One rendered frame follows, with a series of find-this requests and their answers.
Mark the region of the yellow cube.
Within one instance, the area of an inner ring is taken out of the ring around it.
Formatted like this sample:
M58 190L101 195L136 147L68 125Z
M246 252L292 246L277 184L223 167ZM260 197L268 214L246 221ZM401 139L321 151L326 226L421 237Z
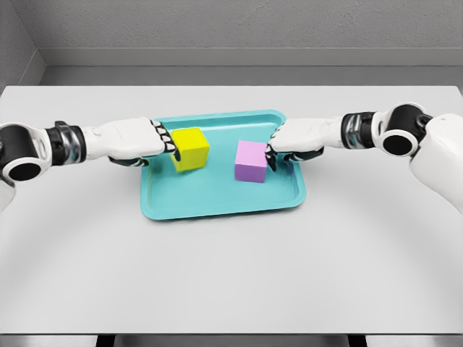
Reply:
M176 129L171 137L180 154L180 160L171 154L177 172L191 171L206 165L210 145L200 128Z

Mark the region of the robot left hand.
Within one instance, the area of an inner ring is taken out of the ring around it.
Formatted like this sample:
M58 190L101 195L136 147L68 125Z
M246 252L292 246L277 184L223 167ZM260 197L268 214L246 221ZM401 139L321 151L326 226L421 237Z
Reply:
M181 160L179 149L164 125L145 117L104 124L103 142L109 148L107 157L121 166L147 166L148 158L171 153Z

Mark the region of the pink cube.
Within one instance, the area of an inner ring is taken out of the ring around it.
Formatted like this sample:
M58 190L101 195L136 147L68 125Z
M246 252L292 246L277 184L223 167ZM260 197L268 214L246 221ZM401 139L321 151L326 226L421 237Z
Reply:
M234 162L234 178L237 181L263 183L266 178L267 144L240 140Z

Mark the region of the teal tray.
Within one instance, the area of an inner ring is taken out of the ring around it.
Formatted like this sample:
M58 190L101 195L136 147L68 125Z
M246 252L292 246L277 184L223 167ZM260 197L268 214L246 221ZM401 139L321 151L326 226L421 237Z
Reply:
M140 209L152 220L195 218L296 207L306 188L298 163L278 161L263 183L237 181L234 158L240 140L267 143L286 117L275 110L162 118L169 132L199 128L210 144L204 168L178 173L167 154L150 158L141 173Z

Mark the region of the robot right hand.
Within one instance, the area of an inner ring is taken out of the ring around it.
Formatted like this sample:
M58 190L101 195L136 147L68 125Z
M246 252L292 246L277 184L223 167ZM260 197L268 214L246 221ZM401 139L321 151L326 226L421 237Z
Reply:
M324 152L326 119L288 119L272 135L266 147L266 160L272 171L277 169L277 156L300 162L321 156Z

